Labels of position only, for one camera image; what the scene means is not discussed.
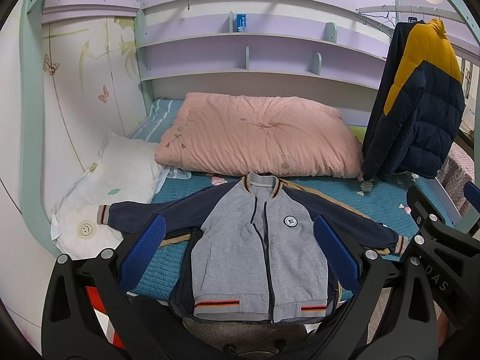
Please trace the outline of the white metal clothes rack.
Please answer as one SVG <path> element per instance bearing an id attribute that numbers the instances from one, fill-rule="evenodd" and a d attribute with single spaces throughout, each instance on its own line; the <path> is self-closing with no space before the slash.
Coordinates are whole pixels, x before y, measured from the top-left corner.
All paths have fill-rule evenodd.
<path id="1" fill-rule="evenodd" d="M 370 7 L 358 7 L 356 13 L 373 18 L 385 18 L 387 20 L 401 21 L 403 16 L 419 17 L 423 20 L 428 17 L 437 17 L 464 24 L 462 17 L 453 9 L 448 2 L 433 4 L 426 0 L 393 0 L 392 4 L 382 4 Z"/>

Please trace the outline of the pink quilted duvet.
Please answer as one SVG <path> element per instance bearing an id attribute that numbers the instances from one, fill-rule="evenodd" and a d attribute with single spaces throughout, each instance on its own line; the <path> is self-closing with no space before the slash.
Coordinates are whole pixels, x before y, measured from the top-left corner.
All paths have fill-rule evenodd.
<path id="1" fill-rule="evenodd" d="M 361 174 L 361 144 L 341 112 L 301 97 L 190 92 L 161 137 L 157 163 L 191 172 L 244 176 Z"/>

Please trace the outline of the teal bed frame post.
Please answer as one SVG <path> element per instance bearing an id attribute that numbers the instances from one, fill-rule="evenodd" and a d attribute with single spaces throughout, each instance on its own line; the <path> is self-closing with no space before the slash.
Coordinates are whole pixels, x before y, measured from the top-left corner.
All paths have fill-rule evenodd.
<path id="1" fill-rule="evenodd" d="M 28 230 L 53 256 L 50 222 L 41 201 L 44 144 L 44 81 L 41 42 L 43 0 L 24 0 L 19 23 L 21 82 L 20 209 Z"/>

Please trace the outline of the purple headboard shelf unit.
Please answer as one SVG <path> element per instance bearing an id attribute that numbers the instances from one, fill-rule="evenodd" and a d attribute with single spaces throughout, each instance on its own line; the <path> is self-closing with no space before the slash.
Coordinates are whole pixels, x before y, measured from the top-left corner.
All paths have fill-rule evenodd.
<path id="1" fill-rule="evenodd" d="M 236 14 L 247 31 L 235 32 Z M 383 73 L 390 27 L 309 0 L 172 0 L 144 3 L 137 56 L 142 88 L 299 96 L 368 108 Z"/>

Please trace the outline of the navy yellow puffer jacket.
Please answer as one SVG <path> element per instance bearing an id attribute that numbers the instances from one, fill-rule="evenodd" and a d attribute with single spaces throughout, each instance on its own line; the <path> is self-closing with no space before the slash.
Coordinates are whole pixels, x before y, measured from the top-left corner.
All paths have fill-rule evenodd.
<path id="1" fill-rule="evenodd" d="M 461 70 L 441 19 L 394 28 L 363 140 L 364 180 L 436 177 L 465 110 Z"/>

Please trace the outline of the grey navy baseball jacket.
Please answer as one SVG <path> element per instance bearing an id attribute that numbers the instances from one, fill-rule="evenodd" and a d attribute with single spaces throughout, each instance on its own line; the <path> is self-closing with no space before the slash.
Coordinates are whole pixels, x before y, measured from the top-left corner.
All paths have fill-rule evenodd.
<path id="1" fill-rule="evenodd" d="M 314 236 L 319 216 L 380 254 L 408 244 L 382 223 L 254 173 L 172 202 L 101 205 L 97 222 L 128 235 L 154 215 L 165 237 L 191 235 L 169 302 L 205 321 L 317 322 L 334 312 L 339 283 Z"/>

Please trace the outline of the white pillow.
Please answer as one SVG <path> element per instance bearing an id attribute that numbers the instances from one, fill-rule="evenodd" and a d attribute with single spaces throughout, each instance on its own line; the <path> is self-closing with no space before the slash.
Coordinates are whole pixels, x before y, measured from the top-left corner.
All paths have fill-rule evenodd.
<path id="1" fill-rule="evenodd" d="M 156 147 L 108 133 L 98 157 L 52 209 L 50 236 L 62 253 L 93 258 L 120 244 L 120 232 L 98 223 L 98 209 L 123 201 L 152 201 L 168 174 L 155 161 Z"/>

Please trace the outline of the small blue box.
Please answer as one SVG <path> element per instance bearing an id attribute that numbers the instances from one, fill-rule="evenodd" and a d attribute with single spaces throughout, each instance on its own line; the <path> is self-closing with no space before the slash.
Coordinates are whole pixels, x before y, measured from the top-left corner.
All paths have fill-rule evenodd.
<path id="1" fill-rule="evenodd" d="M 235 32 L 245 33 L 247 31 L 247 16 L 245 14 L 236 14 Z"/>

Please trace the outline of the blue striped pillow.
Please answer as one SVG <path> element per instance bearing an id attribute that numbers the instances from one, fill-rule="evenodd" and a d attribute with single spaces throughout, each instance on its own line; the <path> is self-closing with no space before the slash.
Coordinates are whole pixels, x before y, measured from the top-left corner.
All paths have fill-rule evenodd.
<path id="1" fill-rule="evenodd" d="M 182 99 L 160 98 L 154 101 L 149 115 L 128 136 L 130 139 L 159 143 L 162 135 L 173 126 Z"/>

